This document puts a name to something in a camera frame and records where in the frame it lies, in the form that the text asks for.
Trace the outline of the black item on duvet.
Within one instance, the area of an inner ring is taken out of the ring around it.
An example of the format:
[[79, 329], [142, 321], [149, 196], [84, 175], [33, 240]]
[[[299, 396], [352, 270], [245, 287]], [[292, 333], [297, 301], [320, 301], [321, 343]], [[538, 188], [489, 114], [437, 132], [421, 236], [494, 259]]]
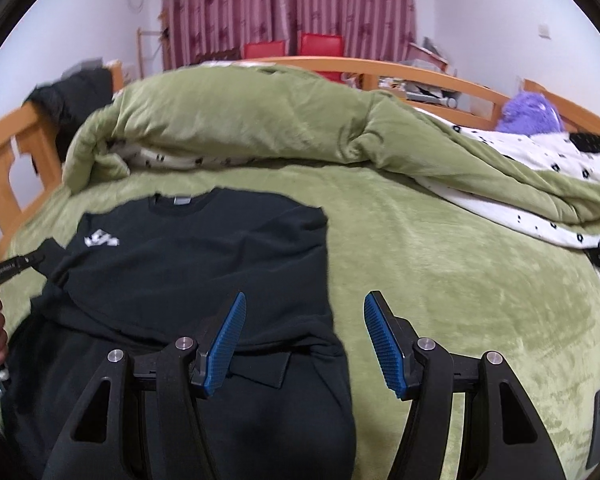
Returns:
[[569, 141], [582, 153], [600, 154], [600, 134], [572, 132]]

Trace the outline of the wooden bed frame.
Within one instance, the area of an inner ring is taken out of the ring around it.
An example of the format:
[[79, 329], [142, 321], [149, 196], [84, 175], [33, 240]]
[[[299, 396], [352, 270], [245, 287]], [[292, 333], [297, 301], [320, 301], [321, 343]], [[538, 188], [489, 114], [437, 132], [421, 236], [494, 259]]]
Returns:
[[[363, 90], [379, 87], [381, 77], [394, 77], [407, 81], [430, 84], [472, 96], [491, 105], [486, 117], [471, 114], [457, 108], [419, 103], [411, 100], [414, 107], [434, 113], [457, 125], [492, 129], [496, 126], [508, 96], [474, 82], [442, 73], [423, 70], [398, 63], [364, 60], [364, 58], [336, 58], [336, 56], [279, 56], [268, 58], [269, 63], [283, 64], [312, 70], [312, 72], [339, 72], [358, 76]], [[3, 258], [10, 240], [45, 203], [61, 178], [61, 164], [55, 151], [57, 128], [33, 104], [26, 103], [0, 119], [0, 259]], [[27, 206], [20, 206], [9, 180], [10, 170], [19, 154], [31, 157], [32, 165], [41, 178], [42, 191]]]

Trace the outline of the red chair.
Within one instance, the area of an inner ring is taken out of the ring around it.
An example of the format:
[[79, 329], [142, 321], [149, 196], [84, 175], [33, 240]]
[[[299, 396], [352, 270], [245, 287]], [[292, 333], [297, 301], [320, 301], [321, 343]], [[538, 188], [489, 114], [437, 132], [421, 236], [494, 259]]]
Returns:
[[275, 40], [265, 42], [250, 42], [244, 45], [245, 60], [254, 60], [255, 58], [279, 58], [286, 55], [286, 41]]
[[327, 56], [328, 58], [342, 58], [344, 55], [344, 41], [339, 35], [314, 34], [302, 32], [300, 38], [300, 56]]

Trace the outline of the pink patterned curtain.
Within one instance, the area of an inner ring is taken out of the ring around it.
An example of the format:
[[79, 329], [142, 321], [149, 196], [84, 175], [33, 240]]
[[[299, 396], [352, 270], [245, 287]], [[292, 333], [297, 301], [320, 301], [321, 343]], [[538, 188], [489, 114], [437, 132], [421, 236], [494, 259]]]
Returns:
[[167, 68], [215, 52], [304, 34], [339, 36], [349, 58], [402, 61], [416, 39], [415, 0], [162, 0]]

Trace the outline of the black garment on headboard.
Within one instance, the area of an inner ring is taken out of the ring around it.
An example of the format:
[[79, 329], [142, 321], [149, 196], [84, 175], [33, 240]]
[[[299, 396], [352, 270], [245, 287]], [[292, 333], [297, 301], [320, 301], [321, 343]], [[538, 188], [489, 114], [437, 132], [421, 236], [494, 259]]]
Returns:
[[114, 77], [108, 67], [79, 70], [52, 84], [43, 84], [26, 97], [57, 128], [55, 148], [64, 162], [69, 145], [87, 117], [107, 106], [114, 95]]

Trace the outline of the right red chair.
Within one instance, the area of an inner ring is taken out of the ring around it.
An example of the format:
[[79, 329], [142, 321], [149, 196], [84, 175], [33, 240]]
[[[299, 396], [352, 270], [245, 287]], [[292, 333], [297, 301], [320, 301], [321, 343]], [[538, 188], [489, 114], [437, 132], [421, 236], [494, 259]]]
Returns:
[[342, 58], [344, 55], [344, 41], [339, 35], [314, 34], [302, 32], [300, 38], [300, 56], [327, 56], [328, 58]]

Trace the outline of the purple plush toy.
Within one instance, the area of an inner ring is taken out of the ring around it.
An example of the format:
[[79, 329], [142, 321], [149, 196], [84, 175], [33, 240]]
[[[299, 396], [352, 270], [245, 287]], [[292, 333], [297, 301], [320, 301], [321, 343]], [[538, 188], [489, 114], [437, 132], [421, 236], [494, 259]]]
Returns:
[[542, 93], [521, 91], [502, 107], [495, 130], [534, 136], [563, 132], [565, 127], [557, 108]]

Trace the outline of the green plush bed sheet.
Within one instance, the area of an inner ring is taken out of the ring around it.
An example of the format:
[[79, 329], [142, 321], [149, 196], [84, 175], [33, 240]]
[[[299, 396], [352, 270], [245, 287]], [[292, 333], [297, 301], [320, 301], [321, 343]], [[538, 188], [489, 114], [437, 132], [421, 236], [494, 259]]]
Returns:
[[407, 414], [385, 385], [363, 322], [363, 300], [373, 289], [449, 352], [500, 352], [540, 414], [566, 477], [586, 477], [600, 390], [600, 277], [580, 252], [484, 220], [409, 178], [367, 166], [283, 162], [135, 171], [76, 194], [60, 188], [8, 250], [28, 252], [47, 237], [67, 243], [87, 211], [219, 187], [283, 194], [327, 216], [328, 289], [349, 361], [356, 478], [385, 478]]

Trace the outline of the left red chair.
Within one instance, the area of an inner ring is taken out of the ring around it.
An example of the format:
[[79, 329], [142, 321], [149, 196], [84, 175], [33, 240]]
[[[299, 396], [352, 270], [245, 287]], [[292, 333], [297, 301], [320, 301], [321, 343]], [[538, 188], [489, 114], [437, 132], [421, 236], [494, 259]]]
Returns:
[[245, 60], [254, 60], [255, 58], [279, 58], [286, 55], [286, 41], [275, 40], [265, 42], [250, 42], [244, 45]]

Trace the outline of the dark navy sweatshirt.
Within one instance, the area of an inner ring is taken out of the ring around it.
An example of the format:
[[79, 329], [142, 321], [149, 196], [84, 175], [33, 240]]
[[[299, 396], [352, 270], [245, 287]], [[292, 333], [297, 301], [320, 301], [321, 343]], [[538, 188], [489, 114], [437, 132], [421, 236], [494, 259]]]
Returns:
[[350, 478], [355, 426], [326, 234], [321, 209], [215, 188], [84, 214], [67, 245], [46, 240], [46, 282], [12, 335], [1, 403], [14, 477], [42, 476], [109, 351], [137, 356], [193, 336], [242, 292], [227, 378], [200, 408], [221, 477]]

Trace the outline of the green folded duvet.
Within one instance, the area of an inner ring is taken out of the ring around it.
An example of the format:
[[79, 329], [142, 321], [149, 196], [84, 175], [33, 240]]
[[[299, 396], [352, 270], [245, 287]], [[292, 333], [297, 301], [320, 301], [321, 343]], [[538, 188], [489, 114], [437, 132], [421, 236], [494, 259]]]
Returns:
[[265, 159], [368, 162], [500, 226], [583, 252], [600, 276], [600, 152], [568, 133], [454, 124], [382, 90], [354, 90], [300, 68], [217, 62], [124, 88], [73, 138], [62, 180], [79, 192], [157, 168]]

